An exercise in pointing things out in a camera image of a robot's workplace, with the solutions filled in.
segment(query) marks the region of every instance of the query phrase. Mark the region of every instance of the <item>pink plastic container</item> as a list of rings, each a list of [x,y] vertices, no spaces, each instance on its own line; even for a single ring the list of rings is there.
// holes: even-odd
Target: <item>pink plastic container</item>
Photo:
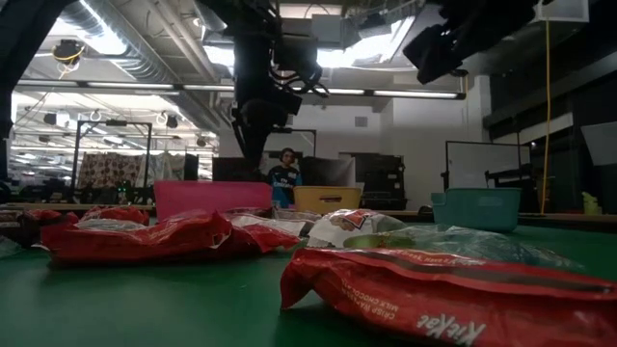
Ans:
[[[162,221],[191,210],[225,212],[232,208],[270,208],[272,187],[254,182],[154,182],[156,214]]]

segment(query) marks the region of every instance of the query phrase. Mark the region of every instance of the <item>yellow bin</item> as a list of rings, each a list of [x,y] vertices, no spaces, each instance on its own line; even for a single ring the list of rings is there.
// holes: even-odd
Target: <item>yellow bin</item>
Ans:
[[[295,187],[296,210],[327,214],[339,209],[360,207],[362,190],[348,187]]]

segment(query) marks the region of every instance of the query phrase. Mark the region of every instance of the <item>green tabletop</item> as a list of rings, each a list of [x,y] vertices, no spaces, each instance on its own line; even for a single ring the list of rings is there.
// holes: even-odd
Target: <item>green tabletop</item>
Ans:
[[[617,236],[519,227],[513,237],[617,280]],[[44,252],[0,260],[0,346],[385,346],[314,294],[280,312],[289,254],[192,266],[50,269]]]

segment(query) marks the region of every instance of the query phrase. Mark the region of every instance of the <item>blue plastic basket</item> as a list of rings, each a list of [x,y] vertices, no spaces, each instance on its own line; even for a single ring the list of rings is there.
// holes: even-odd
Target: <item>blue plastic basket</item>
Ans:
[[[437,224],[510,232],[519,221],[521,189],[455,188],[431,200]]]

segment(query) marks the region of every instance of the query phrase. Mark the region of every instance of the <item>air duct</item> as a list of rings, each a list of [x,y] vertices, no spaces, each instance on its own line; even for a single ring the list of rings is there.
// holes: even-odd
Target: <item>air duct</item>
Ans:
[[[84,31],[89,40],[119,40],[121,44],[116,42],[115,46],[124,47],[125,50],[124,52],[114,53],[120,53],[127,59],[114,59],[113,62],[138,82],[180,82],[179,78],[161,60],[154,49],[109,1],[76,1],[65,8],[60,19],[66,24]],[[181,92],[178,95],[162,95],[161,97],[182,109],[187,118],[199,128],[217,131],[221,126],[221,122],[215,113],[202,105],[190,93]]]

